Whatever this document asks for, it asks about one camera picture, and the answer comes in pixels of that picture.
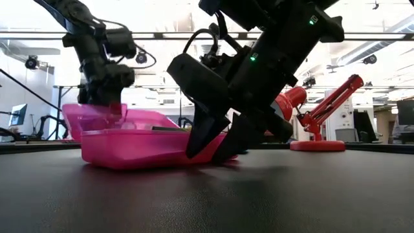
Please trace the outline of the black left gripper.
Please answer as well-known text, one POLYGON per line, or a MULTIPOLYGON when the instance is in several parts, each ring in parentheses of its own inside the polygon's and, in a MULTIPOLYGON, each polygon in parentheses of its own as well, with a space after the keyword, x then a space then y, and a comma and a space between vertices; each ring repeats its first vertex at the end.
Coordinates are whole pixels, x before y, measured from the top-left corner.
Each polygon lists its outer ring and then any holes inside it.
POLYGON ((80 72, 86 82, 80 85, 79 104, 109 105, 112 117, 122 116, 121 93, 135 82, 132 67, 101 59, 83 60, 80 72))

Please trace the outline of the computer monitor on stand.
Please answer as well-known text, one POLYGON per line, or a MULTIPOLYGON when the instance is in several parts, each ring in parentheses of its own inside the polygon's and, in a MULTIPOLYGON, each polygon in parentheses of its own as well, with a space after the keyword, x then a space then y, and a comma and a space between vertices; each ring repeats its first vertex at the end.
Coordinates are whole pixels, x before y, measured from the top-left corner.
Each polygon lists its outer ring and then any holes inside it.
POLYGON ((11 110, 9 126, 21 126, 24 124, 27 112, 27 104, 15 105, 11 110))

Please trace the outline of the white machine cabinet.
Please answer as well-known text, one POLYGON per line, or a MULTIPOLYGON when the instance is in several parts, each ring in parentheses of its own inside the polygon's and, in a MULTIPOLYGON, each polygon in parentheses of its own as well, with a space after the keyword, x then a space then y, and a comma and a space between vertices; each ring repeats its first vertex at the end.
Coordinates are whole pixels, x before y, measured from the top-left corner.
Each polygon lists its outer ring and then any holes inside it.
POLYGON ((349 97, 335 110, 325 121, 326 139, 336 140, 337 129, 354 128, 353 122, 353 103, 349 97))

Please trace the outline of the dark wall monitor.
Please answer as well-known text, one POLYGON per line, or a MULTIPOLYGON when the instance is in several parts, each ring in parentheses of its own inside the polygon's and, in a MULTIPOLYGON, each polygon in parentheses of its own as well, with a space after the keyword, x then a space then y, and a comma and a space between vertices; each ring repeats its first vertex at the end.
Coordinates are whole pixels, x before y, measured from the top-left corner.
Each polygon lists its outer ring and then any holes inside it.
POLYGON ((397 109, 400 125, 414 125, 414 100, 398 101, 397 109))

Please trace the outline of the black office monitor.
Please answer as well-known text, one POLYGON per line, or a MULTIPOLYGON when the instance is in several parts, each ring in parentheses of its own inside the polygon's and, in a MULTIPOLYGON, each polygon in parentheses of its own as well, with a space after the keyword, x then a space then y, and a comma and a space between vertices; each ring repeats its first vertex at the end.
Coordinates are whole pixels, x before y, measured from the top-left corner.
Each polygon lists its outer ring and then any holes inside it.
POLYGON ((353 118, 360 142, 372 143, 378 140, 367 111, 359 112, 356 109, 353 111, 353 118))

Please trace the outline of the pink plastic pencil box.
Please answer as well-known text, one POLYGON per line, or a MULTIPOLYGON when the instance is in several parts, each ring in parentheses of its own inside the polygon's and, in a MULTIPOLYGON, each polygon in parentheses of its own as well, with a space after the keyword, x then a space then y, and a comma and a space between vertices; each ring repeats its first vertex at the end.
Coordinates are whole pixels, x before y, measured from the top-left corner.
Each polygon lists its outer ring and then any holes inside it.
POLYGON ((212 140, 196 157, 186 156, 189 131, 156 111, 130 109, 115 115, 108 107, 64 104, 62 114, 82 159, 114 170, 191 166, 211 161, 225 135, 212 140))

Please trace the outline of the red desk lamp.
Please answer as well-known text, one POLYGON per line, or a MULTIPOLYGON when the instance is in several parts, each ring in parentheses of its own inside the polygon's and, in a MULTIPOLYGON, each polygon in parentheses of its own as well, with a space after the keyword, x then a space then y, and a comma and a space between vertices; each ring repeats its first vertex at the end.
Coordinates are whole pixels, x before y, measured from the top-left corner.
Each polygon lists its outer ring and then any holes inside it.
MULTIPOLYGON (((351 75, 341 86, 325 97, 312 111, 298 112, 298 119, 304 131, 314 135, 312 140, 292 141, 292 151, 345 151, 345 142, 340 140, 324 140, 321 134, 321 125, 331 116, 357 89, 364 85, 363 79, 351 75)), ((299 109, 306 101, 307 92, 303 87, 293 87, 285 93, 277 95, 275 107, 278 113, 290 120, 293 109, 299 109)))

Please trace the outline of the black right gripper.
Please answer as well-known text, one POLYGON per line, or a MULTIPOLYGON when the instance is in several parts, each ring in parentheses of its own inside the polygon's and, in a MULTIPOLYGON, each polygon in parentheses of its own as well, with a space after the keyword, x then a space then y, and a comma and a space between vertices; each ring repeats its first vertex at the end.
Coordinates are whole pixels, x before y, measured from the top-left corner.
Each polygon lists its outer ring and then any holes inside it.
MULTIPOLYGON (((290 123, 272 107, 277 95, 286 86, 294 86, 296 65, 277 49, 254 45, 244 58, 229 85, 234 97, 230 130, 212 157, 213 162, 225 162, 264 140, 269 131, 276 140, 286 142, 292 136, 290 123)), ((193 126, 186 155, 192 159, 228 125, 225 116, 214 116, 195 106, 193 126)))

